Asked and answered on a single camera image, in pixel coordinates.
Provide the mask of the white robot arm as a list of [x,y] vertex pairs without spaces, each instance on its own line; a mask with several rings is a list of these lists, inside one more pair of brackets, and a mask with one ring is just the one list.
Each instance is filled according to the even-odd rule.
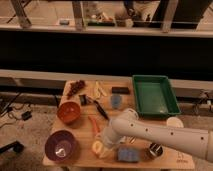
[[145,123],[138,120],[135,110],[127,108],[110,119],[100,139],[105,147],[112,148],[124,136],[145,139],[213,163],[213,131]]

